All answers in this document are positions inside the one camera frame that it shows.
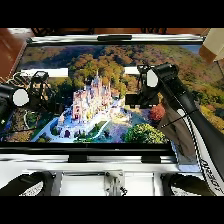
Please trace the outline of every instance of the screen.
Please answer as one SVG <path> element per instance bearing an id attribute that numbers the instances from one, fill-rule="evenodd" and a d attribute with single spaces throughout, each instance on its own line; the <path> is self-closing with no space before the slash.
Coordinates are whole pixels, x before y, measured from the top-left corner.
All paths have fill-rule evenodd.
<path id="1" fill-rule="evenodd" d="M 27 47 L 17 72 L 68 68 L 67 77 L 51 75 L 44 86 L 43 97 L 50 100 L 49 87 L 61 112 L 37 113 L 17 108 L 7 122 L 4 141 L 167 143 L 169 140 L 156 129 L 165 114 L 161 103 L 147 109 L 125 105 L 126 95 L 138 91 L 138 80 L 127 67 L 165 62 L 179 66 L 179 77 L 199 99 L 202 113 L 223 132 L 223 74 L 218 64 L 203 61 L 199 48 L 200 45 Z"/>

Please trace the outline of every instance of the wooden floor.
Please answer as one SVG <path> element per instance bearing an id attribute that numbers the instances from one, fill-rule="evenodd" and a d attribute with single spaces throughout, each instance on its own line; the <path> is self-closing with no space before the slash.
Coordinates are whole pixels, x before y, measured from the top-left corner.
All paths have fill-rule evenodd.
<path id="1" fill-rule="evenodd" d="M 77 28 L 61 28 L 64 31 Z M 168 28 L 167 34 L 201 34 L 206 28 Z M 141 28 L 95 28 L 95 34 L 134 34 Z M 0 77 L 7 77 L 26 38 L 34 36 L 31 29 L 16 33 L 8 28 L 0 28 Z"/>

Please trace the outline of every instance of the forest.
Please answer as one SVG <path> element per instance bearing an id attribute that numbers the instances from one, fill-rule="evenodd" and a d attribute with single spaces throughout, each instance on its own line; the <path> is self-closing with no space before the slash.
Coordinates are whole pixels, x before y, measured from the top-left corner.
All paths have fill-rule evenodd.
<path id="1" fill-rule="evenodd" d="M 123 98 L 136 92 L 137 80 L 124 75 L 125 66 L 173 63 L 179 77 L 200 101 L 202 113 L 224 133 L 224 77 L 216 63 L 206 64 L 195 52 L 178 45 L 96 45 L 27 48 L 18 66 L 29 68 L 69 68 L 68 78 L 50 78 L 57 100 L 71 103 L 72 93 L 83 89 L 97 71 L 103 84 L 111 83 L 112 92 Z"/>

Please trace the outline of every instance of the castle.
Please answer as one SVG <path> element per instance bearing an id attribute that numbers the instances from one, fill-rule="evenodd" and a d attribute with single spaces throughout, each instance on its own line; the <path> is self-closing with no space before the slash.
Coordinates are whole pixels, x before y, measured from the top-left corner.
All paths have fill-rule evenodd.
<path id="1" fill-rule="evenodd" d="M 61 114 L 57 125 L 60 137 L 74 138 L 78 134 L 88 134 L 105 117 L 102 112 L 111 103 L 110 83 L 104 86 L 97 72 L 90 85 L 73 93 L 72 106 Z"/>

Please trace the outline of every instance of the black border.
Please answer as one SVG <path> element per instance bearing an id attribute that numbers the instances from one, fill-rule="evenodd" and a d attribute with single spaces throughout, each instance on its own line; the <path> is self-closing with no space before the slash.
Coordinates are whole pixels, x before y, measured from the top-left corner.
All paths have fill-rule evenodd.
<path id="1" fill-rule="evenodd" d="M 203 41 L 75 41 L 27 43 L 27 47 L 71 46 L 71 45 L 202 45 Z M 171 143 L 167 144 L 137 144 L 137 143 L 36 143 L 36 142 L 2 142 L 1 153 L 28 154 L 88 154 L 88 155 L 159 155 L 173 156 Z"/>

